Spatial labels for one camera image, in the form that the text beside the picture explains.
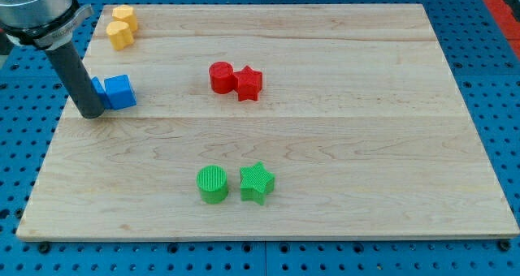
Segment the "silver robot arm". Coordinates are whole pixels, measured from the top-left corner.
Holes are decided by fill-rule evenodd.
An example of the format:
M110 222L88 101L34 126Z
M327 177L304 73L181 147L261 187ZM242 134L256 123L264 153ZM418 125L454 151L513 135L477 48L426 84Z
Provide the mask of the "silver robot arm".
M91 15L78 0L1 0L1 29L14 45L55 50Z

